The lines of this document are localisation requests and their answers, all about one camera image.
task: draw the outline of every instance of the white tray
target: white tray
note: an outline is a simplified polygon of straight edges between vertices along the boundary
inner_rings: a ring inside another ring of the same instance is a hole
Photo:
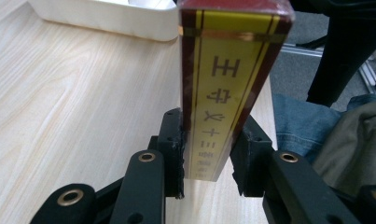
[[[177,37],[172,0],[28,0],[44,20],[168,41]]]

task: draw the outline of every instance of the gold stripe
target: gold stripe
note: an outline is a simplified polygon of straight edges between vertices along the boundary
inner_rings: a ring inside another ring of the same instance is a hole
[[[252,32],[197,29],[182,26],[178,26],[178,32],[182,36],[190,37],[237,39],[250,42],[270,42],[276,44],[284,43],[286,39],[286,35],[254,34]]]

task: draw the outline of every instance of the yellow label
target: yellow label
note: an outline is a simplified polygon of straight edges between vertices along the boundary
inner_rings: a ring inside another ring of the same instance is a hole
[[[272,15],[203,10],[196,14],[197,29],[271,35],[278,21],[279,17]],[[187,178],[217,181],[269,45],[196,37],[191,130],[185,154]]]

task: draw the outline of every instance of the light wood surface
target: light wood surface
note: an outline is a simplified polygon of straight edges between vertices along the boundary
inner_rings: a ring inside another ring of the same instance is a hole
[[[161,43],[41,20],[0,0],[0,223],[28,223],[55,189],[96,190],[179,106],[178,41]],[[270,83],[253,116],[274,140]],[[239,196],[230,162],[216,183],[185,181],[167,223],[266,223],[260,199]]]

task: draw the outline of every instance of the black chair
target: black chair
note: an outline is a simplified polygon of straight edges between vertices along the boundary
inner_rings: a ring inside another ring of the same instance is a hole
[[[376,0],[290,0],[296,11],[329,16],[324,53],[308,102],[331,106],[359,66],[376,50]]]

